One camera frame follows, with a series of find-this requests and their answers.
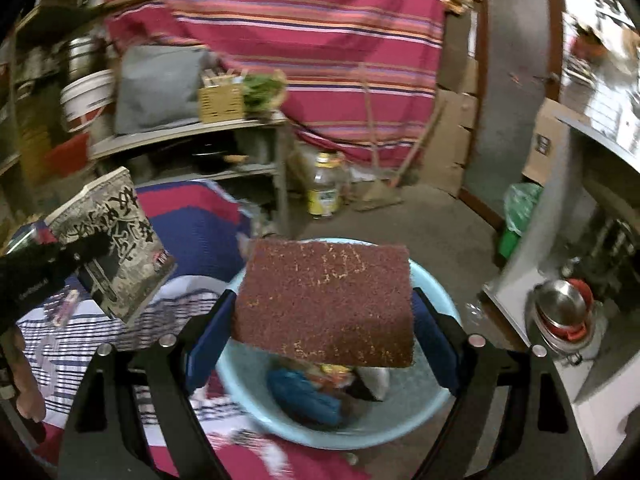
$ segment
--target gloved hand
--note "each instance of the gloved hand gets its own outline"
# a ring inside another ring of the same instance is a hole
[[[17,326],[8,329],[0,336],[2,352],[17,389],[16,407],[23,418],[32,418],[35,422],[44,419],[47,409],[44,398],[38,389],[38,382],[31,371],[31,365],[24,356],[25,342]]]

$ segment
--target wooden basket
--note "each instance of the wooden basket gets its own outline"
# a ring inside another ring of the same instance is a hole
[[[212,78],[218,86],[198,90],[198,114],[200,122],[219,123],[244,119],[242,83],[232,83],[234,76]]]

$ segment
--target broom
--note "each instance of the broom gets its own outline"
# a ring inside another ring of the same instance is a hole
[[[402,202],[398,189],[389,187],[379,178],[380,160],[378,158],[378,138],[376,129],[373,126],[373,110],[371,108],[371,95],[369,92],[369,84],[365,74],[364,63],[360,63],[360,82],[364,90],[364,103],[367,110],[367,129],[369,131],[369,141],[371,142],[371,160],[375,174],[375,180],[367,192],[362,196],[358,203],[354,206],[356,211],[369,211],[378,207],[398,204]]]

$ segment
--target gray pillow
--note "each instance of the gray pillow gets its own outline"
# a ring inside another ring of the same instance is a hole
[[[132,46],[122,59],[117,135],[198,122],[200,72],[209,64],[202,46]]]

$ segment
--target red abrasive pad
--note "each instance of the red abrasive pad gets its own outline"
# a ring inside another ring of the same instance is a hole
[[[414,350],[408,257],[402,246],[258,240],[233,338],[294,359],[407,367]]]

